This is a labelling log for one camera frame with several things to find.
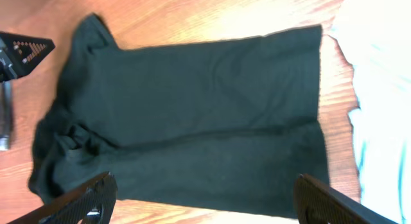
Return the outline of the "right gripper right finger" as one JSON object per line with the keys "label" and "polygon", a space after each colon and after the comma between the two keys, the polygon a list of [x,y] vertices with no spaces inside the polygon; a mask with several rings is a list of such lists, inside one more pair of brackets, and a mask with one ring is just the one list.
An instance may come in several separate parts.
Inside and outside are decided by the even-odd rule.
{"label": "right gripper right finger", "polygon": [[395,224],[308,174],[295,181],[293,202],[302,224]]}

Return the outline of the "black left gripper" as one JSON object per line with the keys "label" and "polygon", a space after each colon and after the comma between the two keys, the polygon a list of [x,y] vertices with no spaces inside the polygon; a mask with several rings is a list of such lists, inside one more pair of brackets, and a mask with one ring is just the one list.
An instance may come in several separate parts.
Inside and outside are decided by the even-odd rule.
{"label": "black left gripper", "polygon": [[55,45],[51,39],[1,32],[1,151],[12,139],[12,86],[10,80],[29,75]]}

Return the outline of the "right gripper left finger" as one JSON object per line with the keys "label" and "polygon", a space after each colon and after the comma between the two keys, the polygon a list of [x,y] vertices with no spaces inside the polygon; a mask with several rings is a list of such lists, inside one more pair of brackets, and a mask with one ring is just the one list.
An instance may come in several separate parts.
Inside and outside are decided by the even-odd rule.
{"label": "right gripper left finger", "polygon": [[11,224],[109,223],[117,191],[114,176],[104,172]]}

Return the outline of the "black t-shirt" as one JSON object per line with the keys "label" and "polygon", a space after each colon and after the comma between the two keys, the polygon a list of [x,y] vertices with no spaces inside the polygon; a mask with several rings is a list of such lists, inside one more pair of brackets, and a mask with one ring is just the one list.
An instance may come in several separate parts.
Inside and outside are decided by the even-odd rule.
{"label": "black t-shirt", "polygon": [[329,183],[321,39],[316,25],[125,50],[89,15],[37,125],[29,190],[49,203],[108,171],[120,200],[295,218],[299,175]]}

